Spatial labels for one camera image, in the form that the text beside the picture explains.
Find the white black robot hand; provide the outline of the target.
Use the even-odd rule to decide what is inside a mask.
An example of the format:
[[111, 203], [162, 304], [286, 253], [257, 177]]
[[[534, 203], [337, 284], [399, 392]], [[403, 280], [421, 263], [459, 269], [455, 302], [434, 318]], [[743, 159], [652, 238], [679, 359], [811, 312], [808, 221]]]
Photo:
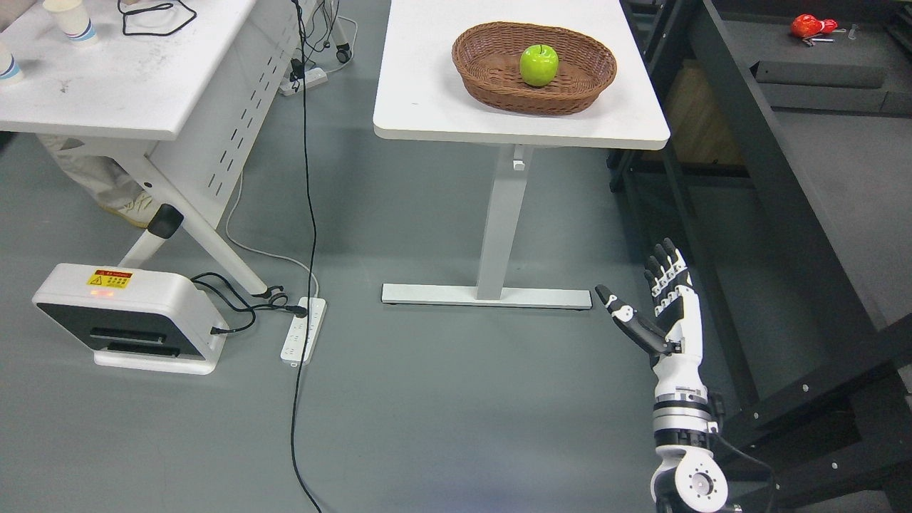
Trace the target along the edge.
[[637, 311], [604, 285], [595, 288], [613, 322], [649, 356], [658, 377], [655, 398], [673, 396], [706, 403], [707, 388], [698, 374], [703, 361], [703, 319], [690, 270], [670, 238], [656, 244], [645, 278], [655, 319]]

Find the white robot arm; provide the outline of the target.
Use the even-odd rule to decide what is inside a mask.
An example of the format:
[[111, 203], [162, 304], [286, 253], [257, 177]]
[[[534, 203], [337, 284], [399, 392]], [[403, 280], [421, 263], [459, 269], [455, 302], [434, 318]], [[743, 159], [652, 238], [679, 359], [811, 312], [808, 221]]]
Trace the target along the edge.
[[727, 500], [726, 477], [710, 450], [718, 428], [706, 400], [690, 394], [655, 399], [655, 452], [662, 459], [651, 478], [656, 511], [742, 512]]

